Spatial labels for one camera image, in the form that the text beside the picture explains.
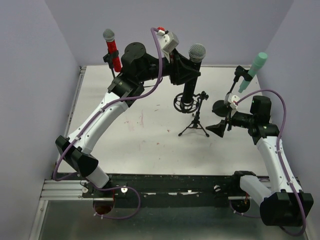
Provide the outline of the black round-base stand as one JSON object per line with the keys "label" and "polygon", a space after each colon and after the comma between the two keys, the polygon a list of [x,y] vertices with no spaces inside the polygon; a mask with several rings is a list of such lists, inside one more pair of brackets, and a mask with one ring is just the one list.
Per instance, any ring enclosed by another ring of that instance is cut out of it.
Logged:
{"label": "black round-base stand", "polygon": [[230,90],[227,92],[225,98],[222,100],[217,100],[212,106],[212,112],[222,118],[226,117],[230,110],[229,108],[230,104],[228,102],[228,98],[229,98],[229,95],[232,93],[236,83],[239,81],[239,79],[243,77],[244,81],[245,82],[248,81],[249,83],[253,79],[253,77],[249,75],[249,70],[243,68],[240,65],[236,67],[234,75],[235,77],[233,79],[233,84]]}
{"label": "black round-base stand", "polygon": [[116,57],[118,57],[118,56],[119,56],[119,51],[116,50],[116,51],[113,52],[113,53],[108,52],[108,53],[103,57],[103,61],[108,64],[108,66],[109,66],[109,68],[110,68],[110,70],[111,70],[111,73],[112,73],[113,78],[116,77],[116,75],[115,75],[115,66],[114,66],[113,60],[115,60]]}

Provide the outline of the black tripod shock-mount stand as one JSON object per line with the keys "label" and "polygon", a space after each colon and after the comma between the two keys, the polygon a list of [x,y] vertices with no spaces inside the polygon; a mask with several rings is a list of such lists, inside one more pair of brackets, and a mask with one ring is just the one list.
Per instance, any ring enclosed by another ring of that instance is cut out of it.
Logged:
{"label": "black tripod shock-mount stand", "polygon": [[194,94],[193,99],[191,103],[186,103],[184,104],[182,102],[182,93],[179,93],[175,96],[173,100],[173,106],[174,108],[179,112],[183,114],[191,114],[193,119],[190,122],[190,124],[178,134],[178,136],[182,136],[183,133],[188,130],[188,129],[195,129],[195,130],[203,130],[205,136],[207,138],[210,137],[210,135],[206,132],[204,127],[200,123],[200,110],[202,107],[202,103],[205,100],[208,100],[209,95],[205,92],[202,91],[201,93]]}

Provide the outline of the mint green toy microphone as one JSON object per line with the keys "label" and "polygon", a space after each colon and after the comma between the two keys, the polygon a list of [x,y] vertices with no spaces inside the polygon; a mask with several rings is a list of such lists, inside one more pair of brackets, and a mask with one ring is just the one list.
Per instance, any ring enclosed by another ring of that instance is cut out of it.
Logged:
{"label": "mint green toy microphone", "polygon": [[250,77],[243,77],[243,81],[239,86],[239,93],[242,93],[244,90],[247,89],[247,87],[251,83],[251,80],[256,76],[258,71],[265,65],[267,59],[268,55],[265,52],[258,53],[258,55],[254,58],[250,69],[247,72],[247,74]]}

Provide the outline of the red glitter microphone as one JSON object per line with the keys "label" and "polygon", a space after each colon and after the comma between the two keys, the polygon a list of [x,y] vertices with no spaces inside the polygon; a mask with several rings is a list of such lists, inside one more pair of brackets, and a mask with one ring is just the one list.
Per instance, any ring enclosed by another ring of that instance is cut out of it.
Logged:
{"label": "red glitter microphone", "polygon": [[[103,38],[106,42],[108,52],[110,52],[112,54],[113,52],[118,50],[116,42],[115,42],[115,33],[111,29],[107,28],[103,32]],[[113,64],[114,64],[114,71],[117,73],[120,73],[122,70],[122,66],[121,66],[119,56],[113,60]]]}

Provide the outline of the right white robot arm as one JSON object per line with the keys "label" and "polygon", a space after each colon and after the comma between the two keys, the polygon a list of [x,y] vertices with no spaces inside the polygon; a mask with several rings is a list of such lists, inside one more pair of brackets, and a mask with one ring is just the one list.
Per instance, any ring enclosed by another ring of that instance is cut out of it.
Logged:
{"label": "right white robot arm", "polygon": [[237,111],[239,97],[228,94],[216,101],[212,111],[223,119],[206,129],[219,137],[232,127],[248,130],[254,145],[260,152],[270,181],[267,188],[257,176],[244,173],[239,178],[239,187],[259,206],[260,217],[267,226],[302,227],[314,200],[305,193],[290,169],[282,148],[280,130],[270,123],[272,102],[266,96],[252,98],[250,113]]}

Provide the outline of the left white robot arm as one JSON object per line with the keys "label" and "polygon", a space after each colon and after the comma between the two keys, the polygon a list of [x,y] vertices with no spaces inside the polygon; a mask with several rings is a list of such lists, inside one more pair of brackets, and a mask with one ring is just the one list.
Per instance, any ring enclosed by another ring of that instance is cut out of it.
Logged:
{"label": "left white robot arm", "polygon": [[173,85],[184,86],[179,105],[183,113],[191,112],[195,84],[206,56],[205,47],[199,43],[192,45],[188,57],[181,55],[169,42],[165,46],[157,43],[156,47],[166,56],[153,57],[140,42],[127,45],[121,57],[122,69],[112,80],[100,104],[74,132],[67,137],[60,135],[55,141],[60,153],[58,162],[66,161],[77,174],[99,189],[110,178],[91,155],[96,143],[135,101],[154,92],[163,77],[169,77]]}

